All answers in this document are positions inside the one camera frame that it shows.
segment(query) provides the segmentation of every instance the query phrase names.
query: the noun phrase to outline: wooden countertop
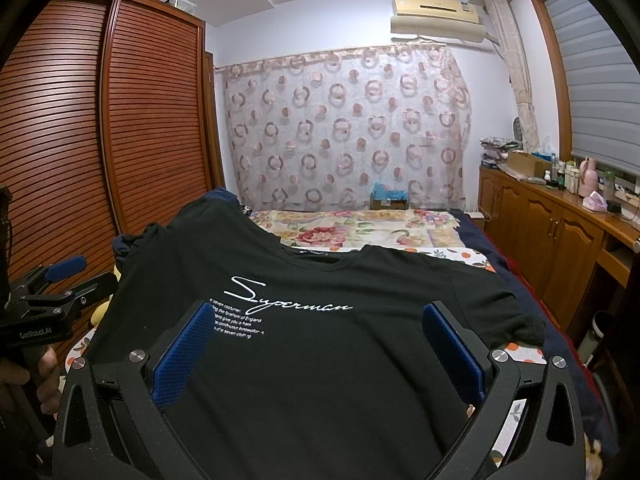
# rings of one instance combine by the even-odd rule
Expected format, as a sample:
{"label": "wooden countertop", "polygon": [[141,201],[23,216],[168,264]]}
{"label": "wooden countertop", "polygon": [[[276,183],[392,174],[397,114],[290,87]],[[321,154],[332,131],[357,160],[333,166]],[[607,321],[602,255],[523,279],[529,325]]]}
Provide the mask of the wooden countertop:
{"label": "wooden countertop", "polygon": [[[512,176],[500,170],[489,170],[488,168],[481,169],[494,174],[500,174],[503,178],[515,180]],[[522,181],[517,182],[519,182],[522,187],[545,196],[583,218],[586,218],[588,221],[596,224],[610,235],[615,236],[629,248],[633,247],[634,242],[638,240],[638,237],[640,236],[640,230],[635,229],[631,224],[618,219],[615,215],[606,212],[596,213],[583,207],[583,198],[579,195],[569,193],[568,191],[560,191],[559,189],[549,189],[546,186],[542,186],[542,184],[530,184],[529,182]]]}

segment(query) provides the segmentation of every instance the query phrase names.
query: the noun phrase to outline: wardrobe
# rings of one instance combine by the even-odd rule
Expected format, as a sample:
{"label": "wardrobe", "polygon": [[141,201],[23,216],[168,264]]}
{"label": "wardrobe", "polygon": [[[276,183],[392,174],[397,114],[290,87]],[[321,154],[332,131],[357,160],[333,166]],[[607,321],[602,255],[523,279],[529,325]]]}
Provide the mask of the wardrobe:
{"label": "wardrobe", "polygon": [[[14,196],[10,279],[111,242],[223,186],[204,22],[158,0],[53,0],[0,72],[0,185]],[[91,312],[58,345],[64,358]]]}

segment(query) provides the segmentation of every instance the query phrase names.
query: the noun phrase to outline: trash can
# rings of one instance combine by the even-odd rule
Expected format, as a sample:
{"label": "trash can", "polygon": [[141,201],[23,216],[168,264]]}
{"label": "trash can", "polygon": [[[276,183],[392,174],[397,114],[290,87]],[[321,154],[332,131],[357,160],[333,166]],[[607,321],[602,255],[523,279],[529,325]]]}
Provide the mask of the trash can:
{"label": "trash can", "polygon": [[596,349],[596,346],[598,346],[598,343],[607,333],[612,320],[613,316],[604,310],[599,310],[594,314],[591,320],[591,328],[578,347],[580,361],[588,364],[589,358]]}

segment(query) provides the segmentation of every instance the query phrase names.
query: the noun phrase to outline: human hand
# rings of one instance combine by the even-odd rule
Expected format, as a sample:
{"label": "human hand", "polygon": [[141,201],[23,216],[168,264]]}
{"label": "human hand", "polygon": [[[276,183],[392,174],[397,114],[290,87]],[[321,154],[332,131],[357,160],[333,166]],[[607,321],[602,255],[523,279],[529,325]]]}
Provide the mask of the human hand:
{"label": "human hand", "polygon": [[[36,391],[40,410],[46,415],[52,415],[58,412],[62,394],[58,389],[60,370],[57,366],[56,352],[51,345],[38,362],[38,372],[42,378]],[[15,405],[7,386],[11,384],[24,386],[29,379],[30,374],[27,370],[7,358],[0,358],[0,408],[3,411],[15,412]]]}

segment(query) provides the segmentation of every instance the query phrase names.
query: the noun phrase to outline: pink thermos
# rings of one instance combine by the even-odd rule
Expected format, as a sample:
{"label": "pink thermos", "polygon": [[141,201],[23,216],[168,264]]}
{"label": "pink thermos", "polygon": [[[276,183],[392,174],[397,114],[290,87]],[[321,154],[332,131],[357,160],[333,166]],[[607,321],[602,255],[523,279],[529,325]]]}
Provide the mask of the pink thermos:
{"label": "pink thermos", "polygon": [[596,173],[596,159],[588,156],[580,164],[580,196],[589,196],[598,190],[598,174]]}

